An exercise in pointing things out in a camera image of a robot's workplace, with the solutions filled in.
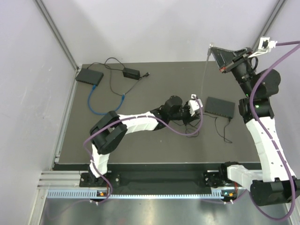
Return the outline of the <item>black network switch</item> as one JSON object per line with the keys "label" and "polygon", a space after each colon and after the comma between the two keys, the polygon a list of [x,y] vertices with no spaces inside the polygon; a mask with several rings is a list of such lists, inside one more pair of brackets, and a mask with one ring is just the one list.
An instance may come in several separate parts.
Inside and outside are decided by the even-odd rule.
{"label": "black network switch", "polygon": [[103,77],[104,74],[102,72],[82,68],[75,80],[78,82],[98,86]]}
{"label": "black network switch", "polygon": [[208,97],[205,112],[216,116],[232,119],[234,117],[235,103],[219,98]]}

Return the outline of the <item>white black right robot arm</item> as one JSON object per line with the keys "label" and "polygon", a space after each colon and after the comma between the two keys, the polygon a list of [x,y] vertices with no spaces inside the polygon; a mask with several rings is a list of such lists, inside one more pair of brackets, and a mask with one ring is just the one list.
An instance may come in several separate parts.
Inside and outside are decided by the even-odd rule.
{"label": "white black right robot arm", "polygon": [[246,95],[239,101],[239,112],[253,138],[262,168],[258,173],[240,163],[226,162],[220,166],[219,181],[226,186],[238,183],[250,192],[258,206],[294,202],[300,195],[300,180],[284,156],[270,104],[270,97],[279,91],[280,73],[274,67],[256,73],[250,48],[232,51],[211,47],[210,51],[220,72],[231,72]]}

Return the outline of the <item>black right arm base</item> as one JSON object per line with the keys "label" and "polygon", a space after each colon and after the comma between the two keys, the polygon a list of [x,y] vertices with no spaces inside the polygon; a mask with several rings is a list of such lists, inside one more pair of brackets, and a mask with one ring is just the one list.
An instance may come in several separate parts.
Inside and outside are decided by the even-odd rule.
{"label": "black right arm base", "polygon": [[223,174],[219,171],[205,171],[202,175],[203,182],[208,187],[231,187],[234,183],[237,183],[238,187],[248,188],[248,186],[242,184],[240,177],[234,173]]}

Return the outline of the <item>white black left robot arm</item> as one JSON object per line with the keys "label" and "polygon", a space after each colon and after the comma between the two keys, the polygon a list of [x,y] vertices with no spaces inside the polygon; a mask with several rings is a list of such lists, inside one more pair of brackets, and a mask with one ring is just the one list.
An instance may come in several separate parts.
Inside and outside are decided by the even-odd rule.
{"label": "white black left robot arm", "polygon": [[120,115],[115,111],[108,112],[90,130],[92,153],[89,165],[89,177],[96,186],[106,182],[107,163],[110,154],[116,150],[125,135],[140,131],[157,131],[170,128],[171,121],[181,120],[184,125],[200,119],[203,107],[197,95],[184,105],[178,96],[171,96],[164,105],[137,115]]}

